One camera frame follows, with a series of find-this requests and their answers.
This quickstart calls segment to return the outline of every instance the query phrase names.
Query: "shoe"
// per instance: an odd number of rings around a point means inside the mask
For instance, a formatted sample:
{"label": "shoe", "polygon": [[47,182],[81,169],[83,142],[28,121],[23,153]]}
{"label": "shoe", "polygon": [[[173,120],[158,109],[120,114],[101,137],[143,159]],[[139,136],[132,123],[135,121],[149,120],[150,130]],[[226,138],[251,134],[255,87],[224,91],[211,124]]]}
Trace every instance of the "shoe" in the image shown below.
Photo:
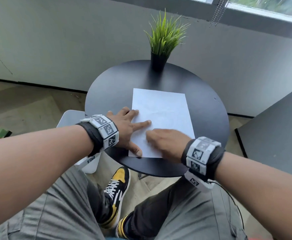
{"label": "shoe", "polygon": [[120,167],[108,183],[104,192],[109,195],[109,201],[113,212],[110,218],[100,225],[102,228],[114,229],[117,226],[120,219],[123,198],[129,187],[130,180],[131,175],[129,169]]}
{"label": "shoe", "polygon": [[129,239],[127,233],[125,232],[124,224],[125,224],[126,219],[128,219],[131,214],[132,214],[132,212],[129,213],[127,216],[125,216],[123,219],[121,219],[118,222],[118,225],[117,225],[116,231],[115,231],[115,234],[116,234],[117,238]]}

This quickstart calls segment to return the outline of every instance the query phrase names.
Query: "foliage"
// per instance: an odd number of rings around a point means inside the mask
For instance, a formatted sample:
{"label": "foliage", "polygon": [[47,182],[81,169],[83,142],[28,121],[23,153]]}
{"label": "foliage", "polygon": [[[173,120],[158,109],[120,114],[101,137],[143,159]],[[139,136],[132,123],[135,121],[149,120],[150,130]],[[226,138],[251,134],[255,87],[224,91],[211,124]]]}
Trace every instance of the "foliage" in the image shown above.
{"label": "foliage", "polygon": [[230,0],[230,2],[292,16],[292,0]]}
{"label": "foliage", "polygon": [[163,55],[163,56],[169,56],[172,50],[180,44],[182,38],[184,38],[184,34],[186,33],[186,29],[189,26],[189,24],[179,24],[177,21],[179,20],[181,16],[178,18],[171,17],[168,21],[166,18],[166,9],[165,9],[165,15],[162,19],[160,12],[159,16],[157,16],[157,19],[154,19],[155,27],[151,25],[149,22],[151,29],[152,29],[152,35],[147,34],[151,51],[155,55]]}

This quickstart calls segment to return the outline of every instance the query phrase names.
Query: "hand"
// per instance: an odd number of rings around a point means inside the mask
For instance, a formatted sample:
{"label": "hand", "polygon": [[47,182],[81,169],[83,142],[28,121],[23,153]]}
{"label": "hand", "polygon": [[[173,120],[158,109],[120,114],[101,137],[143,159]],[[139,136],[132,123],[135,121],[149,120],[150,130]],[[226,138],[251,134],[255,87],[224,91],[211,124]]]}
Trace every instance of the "hand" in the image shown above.
{"label": "hand", "polygon": [[147,141],[158,149],[164,159],[181,163],[181,156],[191,138],[175,129],[153,129],[146,131]]}
{"label": "hand", "polygon": [[130,137],[133,132],[149,126],[151,121],[147,120],[140,123],[132,123],[132,119],[138,115],[138,113],[139,110],[132,109],[129,111],[128,107],[124,107],[116,115],[108,111],[106,116],[111,119],[118,128],[119,141],[116,146],[130,150],[136,156],[141,157],[142,150],[130,140]]}

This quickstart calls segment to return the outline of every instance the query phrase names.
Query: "wrist tracker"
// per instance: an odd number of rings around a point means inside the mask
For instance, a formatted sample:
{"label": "wrist tracker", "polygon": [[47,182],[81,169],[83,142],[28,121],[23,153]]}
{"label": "wrist tracker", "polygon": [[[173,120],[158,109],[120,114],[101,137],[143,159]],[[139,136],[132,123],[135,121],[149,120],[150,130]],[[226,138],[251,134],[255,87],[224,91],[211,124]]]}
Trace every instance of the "wrist tracker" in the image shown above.
{"label": "wrist tracker", "polygon": [[117,126],[111,119],[102,114],[96,114],[82,119],[77,125],[82,126],[86,130],[90,139],[94,143],[94,149],[88,157],[92,157],[108,147],[113,147],[119,141],[119,131]]}
{"label": "wrist tracker", "polygon": [[181,162],[189,168],[185,178],[198,188],[203,185],[212,189],[211,181],[224,152],[220,142],[204,136],[189,141],[181,157]]}

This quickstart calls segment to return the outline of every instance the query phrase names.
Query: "window frame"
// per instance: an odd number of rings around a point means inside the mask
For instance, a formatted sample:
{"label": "window frame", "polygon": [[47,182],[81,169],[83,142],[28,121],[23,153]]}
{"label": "window frame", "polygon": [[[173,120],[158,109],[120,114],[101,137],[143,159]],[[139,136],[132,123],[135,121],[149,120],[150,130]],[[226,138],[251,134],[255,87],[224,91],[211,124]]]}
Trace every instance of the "window frame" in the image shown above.
{"label": "window frame", "polygon": [[[211,21],[220,0],[111,0]],[[220,23],[292,39],[292,16],[229,3]]]}

